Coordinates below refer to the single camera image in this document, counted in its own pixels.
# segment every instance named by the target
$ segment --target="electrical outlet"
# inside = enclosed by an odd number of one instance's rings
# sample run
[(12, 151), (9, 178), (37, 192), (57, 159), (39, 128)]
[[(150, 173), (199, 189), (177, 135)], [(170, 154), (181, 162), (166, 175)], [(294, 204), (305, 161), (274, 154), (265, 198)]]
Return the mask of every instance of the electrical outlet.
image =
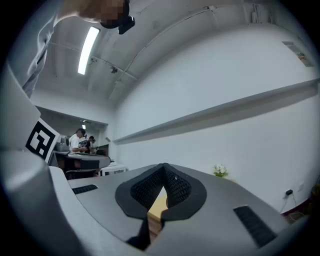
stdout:
[(298, 192), (301, 191), (301, 190), (303, 190), (304, 184), (305, 184), (304, 182), (301, 182), (301, 183), (299, 184), (299, 186), (298, 186)]

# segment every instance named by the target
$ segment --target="gray shirt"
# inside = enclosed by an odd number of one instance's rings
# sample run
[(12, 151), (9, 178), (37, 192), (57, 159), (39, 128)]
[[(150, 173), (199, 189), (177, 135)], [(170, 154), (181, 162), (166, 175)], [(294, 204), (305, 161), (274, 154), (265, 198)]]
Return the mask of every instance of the gray shirt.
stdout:
[(27, 21), (7, 61), (24, 92), (30, 98), (44, 68), (48, 43), (63, 0), (47, 0)]

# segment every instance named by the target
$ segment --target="baseboard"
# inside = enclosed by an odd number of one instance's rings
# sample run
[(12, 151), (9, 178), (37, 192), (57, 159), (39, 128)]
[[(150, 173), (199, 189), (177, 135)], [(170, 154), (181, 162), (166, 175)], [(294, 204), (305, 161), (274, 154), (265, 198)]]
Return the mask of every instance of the baseboard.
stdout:
[(283, 213), (281, 213), (283, 216), (287, 216), (289, 214), (292, 214), (296, 211), (298, 211), (299, 209), (301, 208), (305, 208), (308, 204), (310, 203), (310, 198), (308, 198), (307, 200), (305, 200), (304, 202), (300, 203), (299, 205), (297, 205), (296, 207), (290, 209), (290, 210), (287, 210)]

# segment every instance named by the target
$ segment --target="fluorescent tube light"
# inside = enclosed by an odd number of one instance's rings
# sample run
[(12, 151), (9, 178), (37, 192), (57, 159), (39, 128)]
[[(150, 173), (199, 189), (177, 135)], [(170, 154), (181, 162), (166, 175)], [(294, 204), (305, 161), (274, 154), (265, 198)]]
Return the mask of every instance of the fluorescent tube light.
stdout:
[(86, 39), (84, 41), (84, 45), (83, 45), (81, 57), (80, 57), (80, 62), (79, 62), (79, 68), (78, 68), (78, 73), (80, 73), (82, 75), (84, 75), (86, 73), (89, 55), (90, 55), (92, 47), (94, 46), (94, 42), (95, 42), (99, 32), (100, 32), (100, 29), (93, 27), (93, 26), (90, 27), (88, 35), (86, 36)]

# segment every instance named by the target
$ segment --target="person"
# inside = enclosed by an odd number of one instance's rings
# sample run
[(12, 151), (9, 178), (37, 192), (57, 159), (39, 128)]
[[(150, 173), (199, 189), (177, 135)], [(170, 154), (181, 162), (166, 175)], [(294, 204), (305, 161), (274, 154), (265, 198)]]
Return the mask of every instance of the person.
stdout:
[(96, 142), (95, 137), (90, 136), (89, 139), (86, 141), (85, 147), (86, 147), (87, 150), (85, 151), (85, 153), (87, 153), (87, 154), (93, 154), (95, 148), (94, 148), (94, 147), (91, 147), (91, 143), (93, 144), (93, 143), (95, 143), (95, 142)]
[(78, 130), (76, 130), (75, 134), (69, 138), (69, 148), (71, 152), (87, 151), (87, 148), (85, 146), (79, 148), (80, 139), (85, 135), (86, 135), (86, 130), (79, 128)]
[(47, 48), (55, 25), (78, 16), (106, 27), (121, 23), (127, 7), (125, 0), (47, 0), (29, 19), (17, 37), (6, 64), (30, 98), (44, 68)]

